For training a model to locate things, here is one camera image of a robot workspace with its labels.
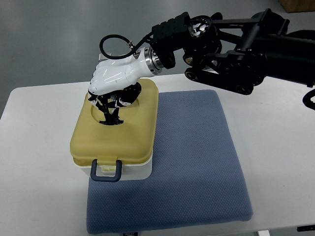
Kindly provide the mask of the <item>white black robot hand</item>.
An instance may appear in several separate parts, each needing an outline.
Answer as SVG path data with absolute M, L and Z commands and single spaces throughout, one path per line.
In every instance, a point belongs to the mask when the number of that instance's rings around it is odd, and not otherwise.
M 93 73 L 88 88 L 88 100 L 96 106 L 98 97 L 136 84 L 139 78 L 159 74 L 164 66 L 151 47 L 140 49 L 137 58 L 101 61 Z

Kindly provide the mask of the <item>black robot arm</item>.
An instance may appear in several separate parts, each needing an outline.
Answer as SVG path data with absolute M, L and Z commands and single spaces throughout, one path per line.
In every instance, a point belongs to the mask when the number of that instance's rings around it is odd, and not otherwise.
M 235 93 L 251 94 L 267 76 L 313 87 L 315 33 L 288 26 L 270 9 L 236 20 L 185 12 L 153 26 L 150 46 L 167 69 L 182 49 L 188 79 Z

